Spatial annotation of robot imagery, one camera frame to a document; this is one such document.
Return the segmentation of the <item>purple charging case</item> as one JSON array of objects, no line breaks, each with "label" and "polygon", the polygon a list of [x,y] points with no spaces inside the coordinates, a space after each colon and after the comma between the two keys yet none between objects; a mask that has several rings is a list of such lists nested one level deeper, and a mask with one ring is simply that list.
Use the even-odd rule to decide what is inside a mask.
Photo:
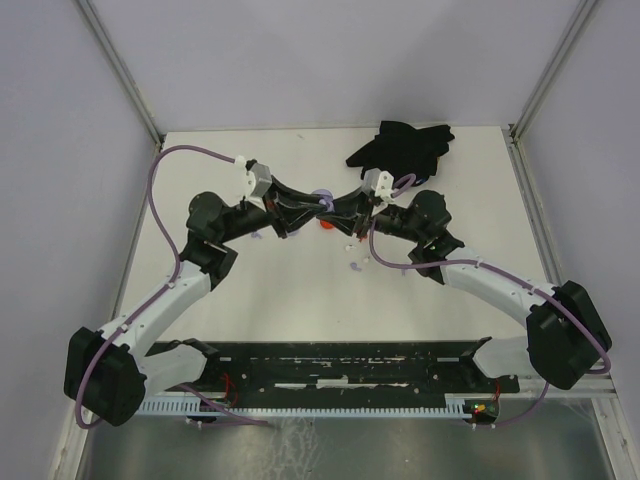
[{"label": "purple charging case", "polygon": [[312,192],[312,195],[315,195],[319,198],[318,203],[322,205],[326,212],[334,212],[334,197],[333,194],[326,189],[316,189]]}]

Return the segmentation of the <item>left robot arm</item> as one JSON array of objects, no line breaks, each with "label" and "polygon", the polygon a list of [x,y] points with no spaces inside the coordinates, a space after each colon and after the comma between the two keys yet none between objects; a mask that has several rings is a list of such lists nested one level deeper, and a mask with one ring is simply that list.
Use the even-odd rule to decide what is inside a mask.
[{"label": "left robot arm", "polygon": [[189,204],[187,243],[174,249],[174,267],[155,291],[132,311],[100,329],[80,328],[68,347],[65,394],[75,402],[77,424],[89,410],[113,426],[128,421],[142,402],[155,394],[193,383],[209,390],[221,378],[217,352],[195,339],[152,355],[150,349],[186,310],[212,292],[230,272],[237,254],[226,242],[266,227],[299,229],[333,209],[332,196],[302,194],[270,182],[260,198],[227,205],[217,194],[203,192]]}]

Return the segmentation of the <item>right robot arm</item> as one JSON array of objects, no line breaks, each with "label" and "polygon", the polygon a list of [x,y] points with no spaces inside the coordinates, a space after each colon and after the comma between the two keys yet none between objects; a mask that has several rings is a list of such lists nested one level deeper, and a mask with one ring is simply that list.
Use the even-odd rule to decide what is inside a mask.
[{"label": "right robot arm", "polygon": [[478,342],[458,368],[467,389],[481,391],[502,376],[536,374],[569,390],[586,374],[610,371],[611,338],[586,289],[573,281],[534,281],[487,261],[448,232],[451,215],[443,195],[420,191],[406,207],[361,191],[319,195],[324,221],[358,237],[382,233],[415,242],[405,269],[473,295],[523,326],[521,336]]}]

